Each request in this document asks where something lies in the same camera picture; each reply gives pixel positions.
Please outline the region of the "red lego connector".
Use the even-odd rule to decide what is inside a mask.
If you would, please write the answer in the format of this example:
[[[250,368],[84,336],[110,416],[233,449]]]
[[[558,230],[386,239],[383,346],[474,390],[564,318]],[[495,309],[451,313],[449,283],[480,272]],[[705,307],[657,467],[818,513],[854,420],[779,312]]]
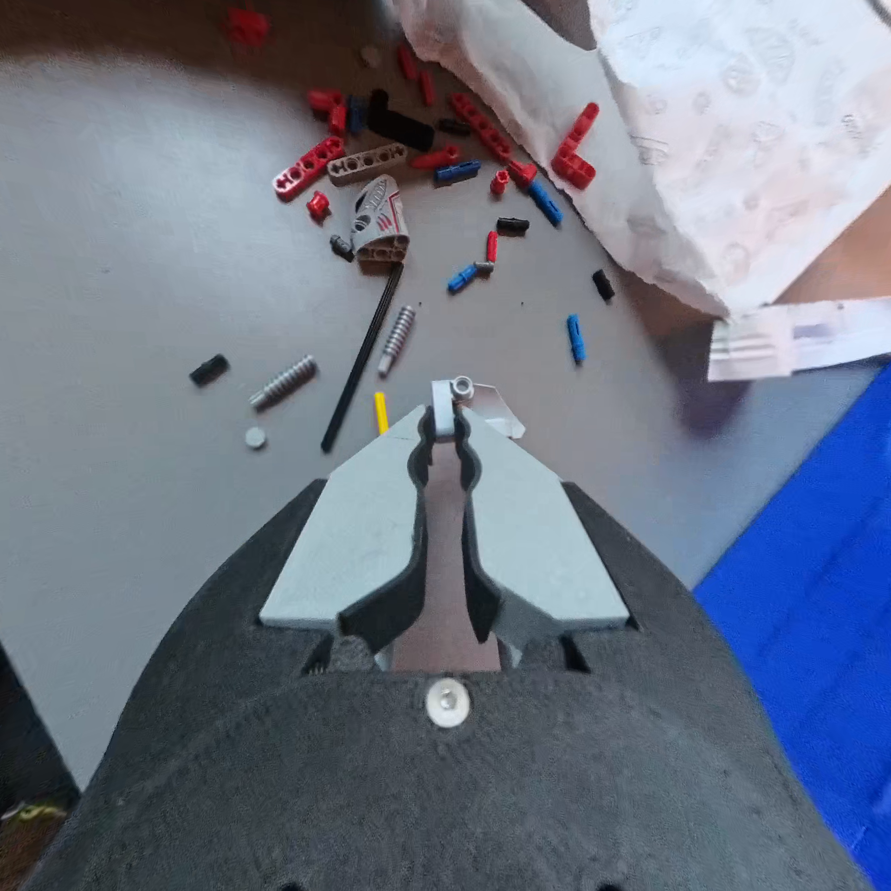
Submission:
[[[306,92],[310,110],[327,122],[332,136],[342,138],[347,132],[348,108],[339,90],[313,88]]]

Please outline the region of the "lego spring shock absorber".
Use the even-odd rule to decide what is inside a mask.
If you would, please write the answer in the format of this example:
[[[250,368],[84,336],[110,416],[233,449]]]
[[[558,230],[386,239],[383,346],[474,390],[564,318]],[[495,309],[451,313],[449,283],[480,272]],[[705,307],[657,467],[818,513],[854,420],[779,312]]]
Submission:
[[[378,363],[377,373],[380,378],[384,379],[387,377],[396,359],[401,354],[413,328],[415,318],[416,311],[411,306],[403,306],[398,311],[387,335]]]
[[[296,393],[311,381],[317,374],[317,362],[312,355],[305,355],[275,375],[255,394],[251,395],[249,405],[256,413],[265,412],[279,405],[287,397]]]

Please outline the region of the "printed paper bag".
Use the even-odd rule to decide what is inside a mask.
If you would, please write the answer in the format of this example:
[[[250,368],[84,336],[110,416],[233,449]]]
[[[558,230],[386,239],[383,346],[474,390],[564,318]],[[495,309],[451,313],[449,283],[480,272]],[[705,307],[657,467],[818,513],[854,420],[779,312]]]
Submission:
[[[690,306],[779,298],[889,188],[889,2],[393,2],[556,178],[589,103],[608,254]]]

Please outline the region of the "red lego beam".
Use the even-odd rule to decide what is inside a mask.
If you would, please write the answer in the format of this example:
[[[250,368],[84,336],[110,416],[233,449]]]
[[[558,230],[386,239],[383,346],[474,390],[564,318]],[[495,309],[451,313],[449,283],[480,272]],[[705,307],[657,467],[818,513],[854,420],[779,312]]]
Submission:
[[[345,157],[344,139],[329,136],[306,151],[273,179],[273,191],[282,202],[290,202],[327,172],[327,165]]]
[[[448,102],[456,118],[471,128],[497,162],[507,166],[511,160],[511,143],[484,113],[474,105],[469,95],[451,93]]]

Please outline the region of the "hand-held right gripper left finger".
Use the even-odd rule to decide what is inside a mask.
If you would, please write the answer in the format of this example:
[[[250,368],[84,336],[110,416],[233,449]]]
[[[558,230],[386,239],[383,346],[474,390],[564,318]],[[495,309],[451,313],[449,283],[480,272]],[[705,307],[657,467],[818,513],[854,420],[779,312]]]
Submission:
[[[431,411],[418,406],[324,481],[264,626],[338,633],[383,652],[424,605]]]

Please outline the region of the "grey lego connector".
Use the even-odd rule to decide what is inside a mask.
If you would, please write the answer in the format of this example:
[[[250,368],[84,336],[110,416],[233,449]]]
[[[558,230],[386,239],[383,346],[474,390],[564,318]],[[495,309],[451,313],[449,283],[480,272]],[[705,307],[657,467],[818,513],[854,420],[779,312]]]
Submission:
[[[432,381],[431,399],[437,440],[454,438],[454,419],[459,408],[470,409],[508,439],[519,440],[526,433],[525,425],[507,406],[496,387],[474,383],[466,375]]]

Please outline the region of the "long black lego axle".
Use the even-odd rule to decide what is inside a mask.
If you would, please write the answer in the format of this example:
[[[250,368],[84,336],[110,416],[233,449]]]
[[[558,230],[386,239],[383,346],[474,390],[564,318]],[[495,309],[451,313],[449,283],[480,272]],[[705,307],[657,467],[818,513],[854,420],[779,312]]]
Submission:
[[[343,421],[349,411],[349,407],[351,406],[359,383],[361,382],[362,374],[364,373],[373,348],[380,336],[381,329],[389,313],[393,297],[395,296],[395,291],[403,276],[404,268],[404,263],[399,262],[392,264],[389,271],[384,292],[375,309],[368,329],[365,332],[362,344],[355,356],[348,378],[343,386],[338,402],[323,435],[321,450],[325,454],[331,453],[336,439],[338,438]]]

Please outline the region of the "red lego L-beam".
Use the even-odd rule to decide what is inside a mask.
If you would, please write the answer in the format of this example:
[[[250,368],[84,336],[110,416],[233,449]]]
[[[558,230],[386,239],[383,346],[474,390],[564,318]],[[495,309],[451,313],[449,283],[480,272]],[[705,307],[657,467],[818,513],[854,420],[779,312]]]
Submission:
[[[596,176],[594,166],[581,157],[579,148],[593,127],[599,111],[596,103],[586,104],[551,159],[553,173],[580,192],[584,192]]]

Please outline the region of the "red rounded lego block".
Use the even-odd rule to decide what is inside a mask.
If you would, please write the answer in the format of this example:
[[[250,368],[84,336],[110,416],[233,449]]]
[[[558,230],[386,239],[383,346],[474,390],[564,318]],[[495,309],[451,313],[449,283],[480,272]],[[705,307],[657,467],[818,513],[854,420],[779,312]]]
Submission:
[[[272,20],[269,15],[253,8],[229,6],[222,27],[233,45],[259,50],[270,37]]]

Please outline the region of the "light grey lego beam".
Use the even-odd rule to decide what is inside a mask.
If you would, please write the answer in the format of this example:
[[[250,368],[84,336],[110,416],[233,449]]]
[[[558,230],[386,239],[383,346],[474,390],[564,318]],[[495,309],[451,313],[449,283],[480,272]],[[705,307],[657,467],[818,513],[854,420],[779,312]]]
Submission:
[[[359,151],[330,161],[326,171],[331,184],[342,187],[369,182],[407,163],[408,149],[399,142]]]

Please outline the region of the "plain white paper bag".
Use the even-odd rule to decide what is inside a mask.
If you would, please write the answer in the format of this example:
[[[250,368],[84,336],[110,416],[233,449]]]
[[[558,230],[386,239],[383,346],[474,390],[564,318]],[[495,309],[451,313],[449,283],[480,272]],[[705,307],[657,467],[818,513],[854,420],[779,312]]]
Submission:
[[[746,382],[890,354],[890,297],[775,304],[715,321],[709,382]]]

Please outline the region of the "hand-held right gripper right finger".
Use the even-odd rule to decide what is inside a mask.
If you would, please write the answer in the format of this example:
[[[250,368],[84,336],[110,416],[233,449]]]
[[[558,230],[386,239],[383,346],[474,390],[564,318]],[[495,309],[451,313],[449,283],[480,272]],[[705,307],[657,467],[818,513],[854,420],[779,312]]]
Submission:
[[[467,612],[503,667],[529,644],[614,630],[632,614],[562,479],[478,413],[459,409]]]

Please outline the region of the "blue plastic bin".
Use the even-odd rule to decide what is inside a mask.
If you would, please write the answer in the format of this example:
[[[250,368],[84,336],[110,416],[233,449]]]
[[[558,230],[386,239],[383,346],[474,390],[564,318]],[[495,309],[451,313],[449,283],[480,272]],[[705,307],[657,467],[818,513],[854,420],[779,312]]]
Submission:
[[[890,888],[890,371],[694,591],[797,777]]]

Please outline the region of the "black lego beam blue pins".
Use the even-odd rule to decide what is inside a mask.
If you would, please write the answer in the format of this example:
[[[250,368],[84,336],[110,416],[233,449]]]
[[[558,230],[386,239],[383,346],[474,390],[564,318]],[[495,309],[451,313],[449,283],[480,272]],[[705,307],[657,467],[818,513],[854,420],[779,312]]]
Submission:
[[[432,126],[390,109],[388,93],[379,88],[368,96],[365,125],[373,134],[421,153],[429,152],[435,140]]]

